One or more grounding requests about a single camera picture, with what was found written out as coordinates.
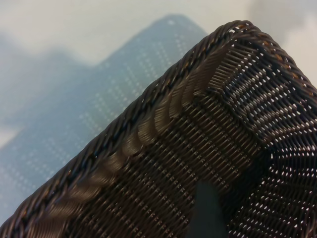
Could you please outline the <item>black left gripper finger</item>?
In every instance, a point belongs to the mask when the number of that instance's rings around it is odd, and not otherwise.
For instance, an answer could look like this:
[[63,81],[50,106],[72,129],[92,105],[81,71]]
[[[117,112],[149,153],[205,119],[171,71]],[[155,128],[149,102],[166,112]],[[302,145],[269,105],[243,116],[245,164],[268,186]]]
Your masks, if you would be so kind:
[[198,183],[192,217],[192,237],[226,238],[227,236],[217,190],[206,182]]

